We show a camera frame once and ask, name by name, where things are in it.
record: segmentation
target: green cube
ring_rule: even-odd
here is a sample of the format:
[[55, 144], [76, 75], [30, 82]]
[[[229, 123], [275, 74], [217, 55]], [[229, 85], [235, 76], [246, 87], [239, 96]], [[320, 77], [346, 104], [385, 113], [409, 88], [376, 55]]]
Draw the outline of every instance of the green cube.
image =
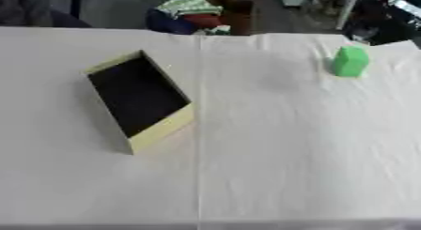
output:
[[358, 47], [341, 47], [334, 60], [334, 74], [344, 77], [358, 77], [368, 65], [366, 52]]

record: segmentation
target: red cloth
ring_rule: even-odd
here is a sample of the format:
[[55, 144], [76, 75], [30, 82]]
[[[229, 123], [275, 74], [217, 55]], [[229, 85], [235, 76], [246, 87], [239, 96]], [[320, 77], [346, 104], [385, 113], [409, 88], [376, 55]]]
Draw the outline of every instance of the red cloth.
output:
[[182, 18], [186, 21], [189, 21], [195, 24], [199, 28], [215, 28], [218, 25], [221, 25], [221, 20], [219, 16], [214, 14], [192, 14], [184, 15]]

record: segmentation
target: white paper sheet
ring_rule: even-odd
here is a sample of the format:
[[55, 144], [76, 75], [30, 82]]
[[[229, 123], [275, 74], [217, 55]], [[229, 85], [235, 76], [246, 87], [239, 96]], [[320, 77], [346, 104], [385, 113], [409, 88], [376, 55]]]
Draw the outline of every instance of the white paper sheet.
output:
[[[361, 79], [326, 72], [341, 36], [0, 28], [0, 42], [1, 224], [420, 217], [411, 42], [367, 47]], [[198, 116], [133, 157], [82, 72], [140, 49]]]

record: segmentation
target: cardboard box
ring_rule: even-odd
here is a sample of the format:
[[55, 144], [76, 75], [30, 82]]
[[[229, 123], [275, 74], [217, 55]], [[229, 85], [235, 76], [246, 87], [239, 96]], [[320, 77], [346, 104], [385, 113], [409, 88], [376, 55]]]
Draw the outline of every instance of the cardboard box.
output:
[[194, 118], [192, 102], [143, 51], [89, 69], [87, 77], [133, 154]]

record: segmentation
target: green cloth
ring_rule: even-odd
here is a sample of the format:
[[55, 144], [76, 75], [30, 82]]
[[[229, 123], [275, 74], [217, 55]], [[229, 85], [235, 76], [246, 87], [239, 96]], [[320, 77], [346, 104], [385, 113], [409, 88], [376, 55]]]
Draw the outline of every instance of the green cloth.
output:
[[177, 19], [179, 16], [191, 14], [221, 15], [223, 7], [216, 7], [206, 0], [169, 0], [156, 9]]

